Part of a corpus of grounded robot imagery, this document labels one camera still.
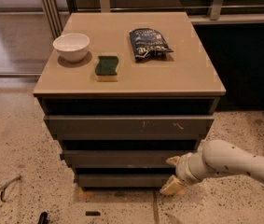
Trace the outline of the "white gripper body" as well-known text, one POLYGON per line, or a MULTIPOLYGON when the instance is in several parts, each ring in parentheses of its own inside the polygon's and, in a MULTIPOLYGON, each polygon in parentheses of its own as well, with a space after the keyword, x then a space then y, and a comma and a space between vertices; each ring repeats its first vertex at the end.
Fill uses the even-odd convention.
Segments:
POLYGON ((187 153, 182 155, 175 167, 178 179, 186 185, 194 185, 201 182, 199 168, 201 167, 201 153, 187 153))

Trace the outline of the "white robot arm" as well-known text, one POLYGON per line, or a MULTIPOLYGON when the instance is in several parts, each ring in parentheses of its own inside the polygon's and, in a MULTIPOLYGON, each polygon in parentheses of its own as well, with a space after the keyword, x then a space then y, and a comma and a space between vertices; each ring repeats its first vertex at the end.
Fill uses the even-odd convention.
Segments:
POLYGON ((264 157, 223 140, 210 141, 198 152, 174 156, 166 162, 174 167, 175 174, 160 189, 162 195, 175 195, 206 178, 228 175, 247 175, 264 184, 264 157))

